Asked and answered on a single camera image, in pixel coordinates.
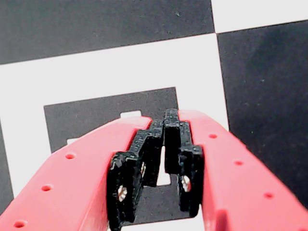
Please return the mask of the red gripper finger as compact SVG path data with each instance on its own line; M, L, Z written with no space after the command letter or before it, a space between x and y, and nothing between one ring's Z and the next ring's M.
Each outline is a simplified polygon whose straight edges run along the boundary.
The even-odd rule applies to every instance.
M54 152L0 217L3 231L118 231L157 181L163 121L109 122Z
M169 109L169 122L188 122L204 151L202 213L207 231L305 231L308 211L232 133L204 113Z

